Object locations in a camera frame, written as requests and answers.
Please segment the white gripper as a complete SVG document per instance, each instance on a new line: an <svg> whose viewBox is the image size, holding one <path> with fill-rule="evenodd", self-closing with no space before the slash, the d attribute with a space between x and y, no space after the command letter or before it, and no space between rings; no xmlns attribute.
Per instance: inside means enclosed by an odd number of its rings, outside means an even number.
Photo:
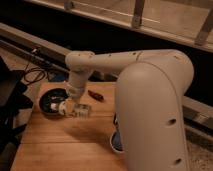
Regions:
<svg viewBox="0 0 213 171"><path fill-rule="evenodd" d="M85 92L86 80L73 80L69 79L65 84L65 90L67 95L73 100L79 100ZM76 103L67 98L65 100L65 111L67 116L75 117L75 105Z"/></svg>

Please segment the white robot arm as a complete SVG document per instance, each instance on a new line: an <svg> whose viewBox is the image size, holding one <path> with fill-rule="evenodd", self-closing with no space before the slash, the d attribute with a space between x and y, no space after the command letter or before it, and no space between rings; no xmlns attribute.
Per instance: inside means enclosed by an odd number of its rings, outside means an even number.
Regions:
<svg viewBox="0 0 213 171"><path fill-rule="evenodd" d="M174 49L72 51L65 63L74 99L82 96L92 72L118 76L115 113L128 171L190 171L182 99L194 68L187 55Z"/></svg>

